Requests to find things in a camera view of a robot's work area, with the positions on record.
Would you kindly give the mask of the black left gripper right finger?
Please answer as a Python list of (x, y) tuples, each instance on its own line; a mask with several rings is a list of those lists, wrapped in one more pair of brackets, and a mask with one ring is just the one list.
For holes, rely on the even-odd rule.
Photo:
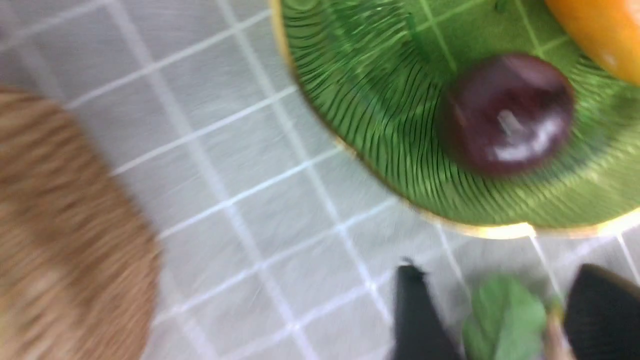
[(583, 264), (563, 325), (578, 360), (638, 360), (640, 288), (599, 265)]

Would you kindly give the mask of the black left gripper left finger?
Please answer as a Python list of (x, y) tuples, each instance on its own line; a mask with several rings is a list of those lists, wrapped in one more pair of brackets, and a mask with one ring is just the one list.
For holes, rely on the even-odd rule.
[(404, 257), (395, 275), (391, 360), (461, 360), (439, 317), (427, 273)]

